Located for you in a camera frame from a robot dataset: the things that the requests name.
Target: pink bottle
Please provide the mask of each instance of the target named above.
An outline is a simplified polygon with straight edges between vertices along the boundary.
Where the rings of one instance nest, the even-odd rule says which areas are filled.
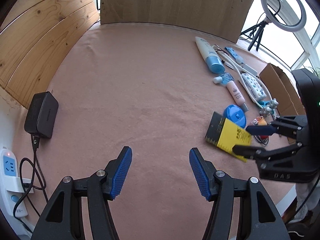
[[[241,94],[239,88],[233,81],[229,81],[227,83],[227,89],[229,90],[230,94],[232,95],[233,99],[235,100],[236,104],[244,111],[248,111],[248,107],[245,104],[245,99]]]

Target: black power adapter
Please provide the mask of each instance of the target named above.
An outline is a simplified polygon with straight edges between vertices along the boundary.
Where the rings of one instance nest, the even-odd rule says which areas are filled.
[[[59,103],[50,92],[34,94],[24,130],[39,138],[51,138]]]

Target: power strip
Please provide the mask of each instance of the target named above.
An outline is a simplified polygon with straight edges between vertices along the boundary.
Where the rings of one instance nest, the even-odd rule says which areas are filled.
[[[24,183],[30,183],[31,179],[23,179]],[[13,208],[24,192],[20,177],[18,176],[17,159],[13,152],[5,147],[0,149],[0,190],[7,213],[13,216]],[[26,206],[22,201],[16,211],[16,217],[28,215]]]

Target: metal screw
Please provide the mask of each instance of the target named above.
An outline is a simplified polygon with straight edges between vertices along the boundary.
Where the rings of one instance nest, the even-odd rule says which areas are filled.
[[[216,172],[216,175],[217,175],[218,177],[223,177],[223,176],[225,175],[225,173],[224,173],[223,171],[217,171],[217,172]]]
[[[63,181],[64,183],[68,183],[68,182],[71,181],[71,177],[70,177],[70,176],[66,176],[66,177],[64,177],[64,178],[62,179],[62,181]]]
[[[252,182],[252,183],[258,183],[258,179],[256,178],[256,177],[251,177],[250,178],[250,181]]]
[[[104,170],[99,170],[99,171],[97,171],[96,174],[97,174],[97,176],[101,177],[101,176],[105,175],[106,172]]]

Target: blue plastic piece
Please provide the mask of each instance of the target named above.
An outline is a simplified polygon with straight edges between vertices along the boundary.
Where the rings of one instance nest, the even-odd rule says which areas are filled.
[[[248,125],[246,131],[251,135],[273,135],[277,128],[271,125]]]
[[[16,173],[16,164],[13,158],[8,156],[3,156],[3,163],[4,163],[4,174],[7,176],[17,176]]]
[[[205,174],[198,157],[193,149],[189,152],[189,162],[193,171],[193,174],[196,178],[200,193],[205,197],[206,200],[209,200],[211,193],[209,190],[209,179]]]
[[[16,196],[16,195],[12,195],[12,196],[11,196],[11,200],[12,200],[13,202],[15,202],[15,203],[17,203],[19,199],[20,199],[20,198],[19,198],[18,196]]]
[[[239,55],[231,47],[225,47],[225,49],[231,54],[234,59],[239,58]]]
[[[110,196],[112,200],[116,198],[121,192],[125,177],[128,174],[128,170],[130,168],[132,162],[132,150],[129,147],[124,154],[124,157],[121,160],[121,163],[119,164],[119,167],[113,176],[112,179],[112,188],[110,191]]]
[[[212,73],[220,74],[225,71],[221,59],[217,56],[209,56],[205,59],[205,62]]]
[[[220,74],[219,77],[222,77],[221,84],[224,84],[224,85],[226,85],[229,81],[234,81],[233,76],[231,76],[231,74],[228,72]]]
[[[236,125],[240,126],[241,128],[244,128],[247,124],[247,119],[244,115],[244,111],[236,105],[230,105],[228,106],[224,112],[223,116],[232,122],[234,122]]]

